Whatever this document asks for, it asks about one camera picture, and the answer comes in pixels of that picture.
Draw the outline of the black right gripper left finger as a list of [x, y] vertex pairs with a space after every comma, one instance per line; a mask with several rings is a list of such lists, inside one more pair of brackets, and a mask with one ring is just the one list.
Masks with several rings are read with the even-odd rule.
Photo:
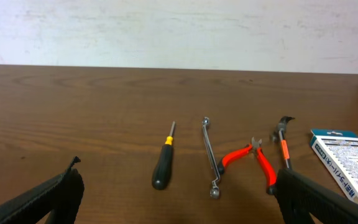
[[0, 223], [74, 223], [83, 198], [85, 185], [73, 166], [75, 156], [61, 174], [41, 183], [0, 205]]

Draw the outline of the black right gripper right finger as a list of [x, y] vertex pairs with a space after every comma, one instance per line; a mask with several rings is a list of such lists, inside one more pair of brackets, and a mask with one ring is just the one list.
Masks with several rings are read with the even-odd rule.
[[285, 223], [358, 223], [358, 204], [294, 170], [279, 170], [274, 196]]

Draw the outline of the white teal product box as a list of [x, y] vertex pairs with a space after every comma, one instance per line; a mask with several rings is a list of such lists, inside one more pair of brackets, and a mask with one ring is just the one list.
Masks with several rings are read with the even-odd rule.
[[351, 131], [312, 129], [310, 146], [346, 197], [358, 203], [358, 136]]

